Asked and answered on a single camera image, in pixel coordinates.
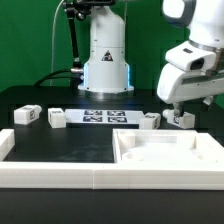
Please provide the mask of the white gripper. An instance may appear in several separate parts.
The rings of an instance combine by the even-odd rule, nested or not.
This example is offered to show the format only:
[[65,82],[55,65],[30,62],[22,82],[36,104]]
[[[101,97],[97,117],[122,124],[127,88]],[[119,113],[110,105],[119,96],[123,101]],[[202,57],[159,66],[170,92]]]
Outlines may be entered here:
[[173,104],[174,116],[184,114],[184,101],[206,97],[202,110],[208,111],[215,95],[224,93],[224,48],[185,41],[169,50],[161,71],[157,95]]

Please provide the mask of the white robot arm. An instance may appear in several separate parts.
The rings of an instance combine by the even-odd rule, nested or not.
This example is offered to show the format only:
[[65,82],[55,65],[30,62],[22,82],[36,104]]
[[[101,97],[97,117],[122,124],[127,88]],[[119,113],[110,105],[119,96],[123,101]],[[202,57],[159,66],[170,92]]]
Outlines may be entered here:
[[[206,104],[224,93],[224,0],[163,0],[168,23],[190,30],[189,39],[169,50],[157,95],[183,114],[182,103],[202,98]],[[109,6],[91,9],[90,58],[78,89],[89,94],[132,91],[125,62],[125,23]]]

